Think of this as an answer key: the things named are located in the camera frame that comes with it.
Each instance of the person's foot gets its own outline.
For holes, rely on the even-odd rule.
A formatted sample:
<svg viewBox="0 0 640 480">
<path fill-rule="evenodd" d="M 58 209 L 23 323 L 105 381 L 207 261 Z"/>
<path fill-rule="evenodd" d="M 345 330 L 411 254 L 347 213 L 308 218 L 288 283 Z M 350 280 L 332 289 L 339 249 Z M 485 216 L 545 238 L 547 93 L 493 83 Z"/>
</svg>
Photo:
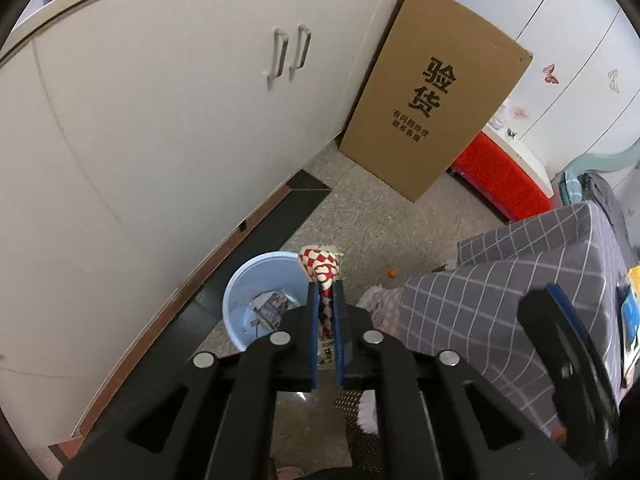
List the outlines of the person's foot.
<svg viewBox="0 0 640 480">
<path fill-rule="evenodd" d="M 276 469 L 276 475 L 278 480 L 296 480 L 296 478 L 302 478 L 304 473 L 297 467 L 287 465 Z"/>
</svg>

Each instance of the red and white checkered wrapper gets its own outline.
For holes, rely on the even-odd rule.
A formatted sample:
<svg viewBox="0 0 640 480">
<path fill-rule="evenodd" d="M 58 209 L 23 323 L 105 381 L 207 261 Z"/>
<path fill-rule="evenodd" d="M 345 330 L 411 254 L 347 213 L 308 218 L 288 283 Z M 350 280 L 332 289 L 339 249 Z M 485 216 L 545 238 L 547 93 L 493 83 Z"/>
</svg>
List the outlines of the red and white checkered wrapper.
<svg viewBox="0 0 640 480">
<path fill-rule="evenodd" d="M 320 284 L 322 304 L 319 312 L 319 336 L 328 338 L 332 335 L 333 320 L 333 286 L 340 275 L 340 262 L 336 253 L 329 248 L 306 246 L 298 253 L 300 263 L 309 277 Z"/>
</svg>

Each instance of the gray plaid cloth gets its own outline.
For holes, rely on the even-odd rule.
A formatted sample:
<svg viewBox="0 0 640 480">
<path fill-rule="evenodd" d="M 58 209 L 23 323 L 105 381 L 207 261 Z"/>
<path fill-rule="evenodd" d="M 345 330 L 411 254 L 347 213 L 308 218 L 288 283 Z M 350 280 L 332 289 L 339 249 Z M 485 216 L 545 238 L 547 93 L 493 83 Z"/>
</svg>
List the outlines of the gray plaid cloth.
<svg viewBox="0 0 640 480">
<path fill-rule="evenodd" d="M 531 288 L 558 283 L 621 388 L 616 286 L 626 273 L 616 237 L 593 202 L 567 205 L 458 243 L 458 268 L 407 281 L 399 338 L 425 354 L 451 348 L 541 430 L 558 414 L 552 383 L 516 320 Z"/>
</svg>

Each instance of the orange object on floor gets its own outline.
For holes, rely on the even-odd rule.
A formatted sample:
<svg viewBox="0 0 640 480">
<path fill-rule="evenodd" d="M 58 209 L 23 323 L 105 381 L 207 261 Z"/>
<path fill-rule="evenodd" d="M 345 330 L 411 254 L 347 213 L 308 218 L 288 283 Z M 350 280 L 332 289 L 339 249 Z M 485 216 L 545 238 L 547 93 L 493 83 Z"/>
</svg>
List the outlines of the orange object on floor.
<svg viewBox="0 0 640 480">
<path fill-rule="evenodd" d="M 511 221 L 552 209 L 551 199 L 482 132 L 476 135 L 452 168 Z"/>
</svg>

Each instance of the light blue bucket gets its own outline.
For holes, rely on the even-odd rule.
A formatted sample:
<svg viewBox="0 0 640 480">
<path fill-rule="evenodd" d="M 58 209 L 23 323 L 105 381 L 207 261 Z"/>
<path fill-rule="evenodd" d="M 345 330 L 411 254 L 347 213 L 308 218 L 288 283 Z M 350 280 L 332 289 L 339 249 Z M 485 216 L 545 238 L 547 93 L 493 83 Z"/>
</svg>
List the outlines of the light blue bucket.
<svg viewBox="0 0 640 480">
<path fill-rule="evenodd" d="M 268 333 L 262 325 L 251 326 L 255 314 L 249 302 L 264 292 L 281 290 L 297 305 L 306 303 L 309 276 L 296 253 L 277 251 L 252 258 L 240 267 L 226 285 L 222 299 L 222 319 L 232 343 L 240 351 Z"/>
</svg>

